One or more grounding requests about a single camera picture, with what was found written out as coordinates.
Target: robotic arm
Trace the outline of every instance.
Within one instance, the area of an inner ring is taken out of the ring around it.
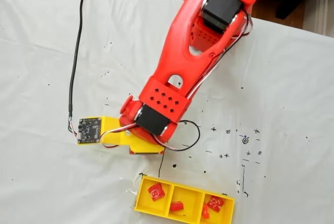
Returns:
[[[130,96],[121,108],[122,126],[150,143],[163,145],[173,135],[193,96],[251,24],[256,0],[185,0],[169,29],[158,67],[139,100]],[[202,53],[194,56],[192,46]],[[182,78],[182,86],[168,82]]]

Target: yellow compartment tray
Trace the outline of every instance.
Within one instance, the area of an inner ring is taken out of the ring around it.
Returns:
[[[153,201],[148,189],[160,183],[165,196]],[[203,204],[209,202],[211,196],[217,196],[224,201],[217,213],[209,208],[209,218],[201,216]],[[183,210],[170,211],[172,202],[181,201]],[[184,223],[193,224],[230,224],[232,221],[234,199],[194,187],[184,186],[157,178],[143,176],[139,186],[135,211],[156,215]]]

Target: red candy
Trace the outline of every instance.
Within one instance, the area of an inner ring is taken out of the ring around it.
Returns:
[[[203,219],[208,219],[209,218],[209,208],[208,208],[207,204],[203,205],[202,217],[203,217]]]
[[[208,202],[208,207],[216,212],[219,212],[223,204],[224,201],[221,198],[217,196],[211,196],[211,199]]]
[[[165,196],[165,192],[163,191],[160,183],[150,187],[148,189],[148,192],[150,193],[153,201],[156,201],[157,199],[160,199]]]
[[[182,202],[172,202],[171,207],[169,208],[170,211],[177,211],[183,209],[183,203]]]

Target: white backdrop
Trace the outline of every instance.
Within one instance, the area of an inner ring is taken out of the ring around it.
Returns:
[[[0,0],[0,223],[173,223],[133,211],[138,174],[158,176],[161,156],[67,131],[79,3]],[[181,3],[84,1],[75,128],[140,93]],[[161,178],[234,197],[233,223],[334,223],[333,70],[334,39],[254,19],[184,116],[200,142],[167,151]],[[188,124],[170,145],[194,138]]]

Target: circuit board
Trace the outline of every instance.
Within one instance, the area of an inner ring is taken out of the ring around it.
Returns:
[[[80,119],[78,129],[78,144],[100,142],[101,118]]]

